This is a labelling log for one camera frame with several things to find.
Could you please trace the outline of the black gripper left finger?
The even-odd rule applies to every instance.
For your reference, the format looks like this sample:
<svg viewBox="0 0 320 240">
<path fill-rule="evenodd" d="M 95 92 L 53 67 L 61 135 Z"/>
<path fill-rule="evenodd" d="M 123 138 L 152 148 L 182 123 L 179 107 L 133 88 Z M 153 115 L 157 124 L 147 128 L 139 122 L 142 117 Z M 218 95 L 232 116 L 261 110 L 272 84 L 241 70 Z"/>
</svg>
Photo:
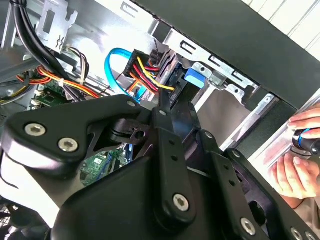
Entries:
<svg viewBox="0 0 320 240">
<path fill-rule="evenodd" d="M 165 91 L 152 110 L 130 96 L 114 95 L 11 116 L 0 141 L 0 193 L 52 227 L 62 205 L 82 188 L 82 162 L 123 143 L 139 148 L 138 160 L 155 164 L 153 207 L 159 221 L 191 224 L 195 203 Z"/>
</svg>

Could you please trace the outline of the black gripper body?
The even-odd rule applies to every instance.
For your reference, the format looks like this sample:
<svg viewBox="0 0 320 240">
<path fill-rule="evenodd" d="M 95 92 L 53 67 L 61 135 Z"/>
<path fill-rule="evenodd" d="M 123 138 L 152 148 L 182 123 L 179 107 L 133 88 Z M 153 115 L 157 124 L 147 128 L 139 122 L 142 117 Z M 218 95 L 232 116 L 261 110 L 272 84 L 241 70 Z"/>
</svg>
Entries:
<svg viewBox="0 0 320 240">
<path fill-rule="evenodd" d="M 190 184 L 182 199 L 162 200 L 156 161 L 145 157 L 73 195 L 61 208 L 53 240 L 248 240 L 242 219 L 251 211 L 231 162 L 204 156 L 209 175 L 187 170 L 173 176 Z"/>
</svg>

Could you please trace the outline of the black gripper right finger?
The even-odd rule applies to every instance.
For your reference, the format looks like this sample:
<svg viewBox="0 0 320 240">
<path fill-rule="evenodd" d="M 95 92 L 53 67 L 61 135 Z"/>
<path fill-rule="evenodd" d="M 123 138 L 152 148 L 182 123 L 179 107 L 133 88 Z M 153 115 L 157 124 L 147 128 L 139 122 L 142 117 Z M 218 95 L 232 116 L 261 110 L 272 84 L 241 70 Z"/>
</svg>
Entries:
<svg viewBox="0 0 320 240">
<path fill-rule="evenodd" d="M 220 150 L 193 105 L 189 170 L 197 216 L 191 240 L 315 240 L 314 230 L 238 150 Z"/>
</svg>

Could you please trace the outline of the person's bare hand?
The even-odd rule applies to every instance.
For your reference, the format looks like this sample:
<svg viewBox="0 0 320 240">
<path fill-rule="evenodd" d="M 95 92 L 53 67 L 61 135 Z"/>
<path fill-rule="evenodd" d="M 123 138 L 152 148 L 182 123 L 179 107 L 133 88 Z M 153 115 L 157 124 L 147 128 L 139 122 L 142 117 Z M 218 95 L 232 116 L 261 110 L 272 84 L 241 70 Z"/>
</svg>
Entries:
<svg viewBox="0 0 320 240">
<path fill-rule="evenodd" d="M 320 107 L 314 107 L 289 119 L 288 127 L 293 130 L 315 129 L 320 127 Z"/>
<path fill-rule="evenodd" d="M 281 156 L 268 173 L 272 187 L 281 196 L 299 200 L 318 196 L 319 175 L 317 163 L 289 153 Z"/>
</svg>

